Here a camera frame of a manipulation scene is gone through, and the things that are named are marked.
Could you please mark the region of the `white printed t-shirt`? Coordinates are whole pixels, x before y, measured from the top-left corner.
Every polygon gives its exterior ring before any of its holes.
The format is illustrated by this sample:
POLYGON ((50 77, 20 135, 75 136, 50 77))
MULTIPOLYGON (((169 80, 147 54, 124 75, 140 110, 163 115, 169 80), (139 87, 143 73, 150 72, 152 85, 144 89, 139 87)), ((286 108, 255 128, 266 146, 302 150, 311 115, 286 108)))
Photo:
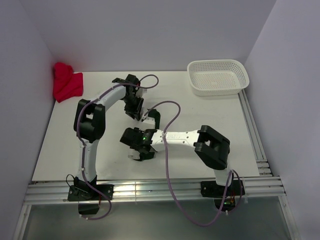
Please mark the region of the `white printed t-shirt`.
MULTIPOLYGON (((145 130, 142 130, 141 129, 141 121, 143 119, 145 119, 147 115, 145 115, 145 113, 148 111, 148 109, 146 107, 142 107, 142 110, 141 110, 141 119, 140 121, 135 125, 135 127, 139 128, 139 130, 141 131, 145 131, 145 130)), ((149 152, 149 153, 139 153, 137 150, 134 150, 133 148, 130 148, 129 149, 129 152, 128 152, 128 157, 132 160, 135 160, 135 161, 139 161, 139 162, 142 162, 144 160, 150 160, 150 159, 153 159, 154 158, 154 155, 155 153, 154 152, 149 152)))

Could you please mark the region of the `dark green t-shirt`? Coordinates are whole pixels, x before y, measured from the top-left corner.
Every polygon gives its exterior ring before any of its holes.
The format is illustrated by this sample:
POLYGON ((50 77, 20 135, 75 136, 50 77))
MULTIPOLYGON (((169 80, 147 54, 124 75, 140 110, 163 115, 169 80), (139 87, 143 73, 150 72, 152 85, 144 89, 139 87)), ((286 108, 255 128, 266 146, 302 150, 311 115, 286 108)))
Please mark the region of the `dark green t-shirt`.
POLYGON ((154 119, 155 121, 155 129, 159 130, 160 129, 160 121, 161 121, 161 114, 160 112, 158 112, 155 108, 154 109, 150 109, 147 116, 149 118, 154 119))

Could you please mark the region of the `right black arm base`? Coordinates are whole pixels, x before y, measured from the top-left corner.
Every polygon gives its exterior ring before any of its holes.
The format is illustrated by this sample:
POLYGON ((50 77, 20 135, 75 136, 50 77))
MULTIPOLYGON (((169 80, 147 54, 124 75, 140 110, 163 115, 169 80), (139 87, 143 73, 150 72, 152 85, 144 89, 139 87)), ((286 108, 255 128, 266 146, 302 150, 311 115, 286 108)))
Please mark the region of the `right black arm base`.
MULTIPOLYGON (((214 205, 217 209, 220 208, 225 187, 218 185, 216 181, 201 181, 200 193, 204 198, 213 198, 214 205)), ((245 188, 242 180, 231 180, 230 186, 226 190, 225 200, 222 206, 222 211, 231 211, 237 206, 236 197, 245 195, 245 188)))

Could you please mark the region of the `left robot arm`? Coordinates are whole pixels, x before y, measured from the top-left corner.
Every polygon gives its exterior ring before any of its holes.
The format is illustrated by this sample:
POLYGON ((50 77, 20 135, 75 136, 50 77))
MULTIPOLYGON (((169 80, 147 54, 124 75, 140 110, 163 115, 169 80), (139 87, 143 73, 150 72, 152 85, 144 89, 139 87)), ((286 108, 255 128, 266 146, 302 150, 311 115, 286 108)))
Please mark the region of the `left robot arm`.
POLYGON ((140 85, 140 80, 129 74, 126 79, 114 79, 111 87, 97 98, 78 102, 74 130, 81 142, 81 159, 73 184, 86 200, 95 198, 98 193, 96 157, 99 140, 106 130, 106 111, 122 100, 125 103, 125 113, 139 121, 144 102, 139 93, 140 85))

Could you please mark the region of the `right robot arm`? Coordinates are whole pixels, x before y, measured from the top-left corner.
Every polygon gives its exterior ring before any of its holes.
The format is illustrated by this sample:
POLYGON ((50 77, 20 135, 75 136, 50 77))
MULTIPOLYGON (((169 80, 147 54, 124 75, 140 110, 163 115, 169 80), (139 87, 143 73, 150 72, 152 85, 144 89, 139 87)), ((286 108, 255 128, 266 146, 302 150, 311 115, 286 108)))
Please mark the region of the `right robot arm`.
POLYGON ((208 168, 213 169, 216 189, 220 194, 227 195, 234 188, 232 177, 229 176, 230 140, 208 125, 184 132, 128 127, 120 142, 129 147, 128 157, 140 162, 153 159, 156 153, 164 152, 169 147, 178 149, 180 153, 192 149, 208 168))

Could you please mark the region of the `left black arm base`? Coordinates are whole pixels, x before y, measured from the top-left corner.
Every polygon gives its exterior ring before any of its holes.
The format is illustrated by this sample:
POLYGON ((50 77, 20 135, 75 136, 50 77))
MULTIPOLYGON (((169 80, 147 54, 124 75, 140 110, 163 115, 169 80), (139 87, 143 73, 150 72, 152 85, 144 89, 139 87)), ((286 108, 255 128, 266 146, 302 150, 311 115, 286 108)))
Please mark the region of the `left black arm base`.
POLYGON ((96 215, 100 210, 102 200, 111 201, 113 199, 114 185, 97 184, 97 177, 89 182, 95 190, 72 174, 66 176, 65 182, 69 187, 67 201, 78 202, 78 213, 82 216, 96 215))

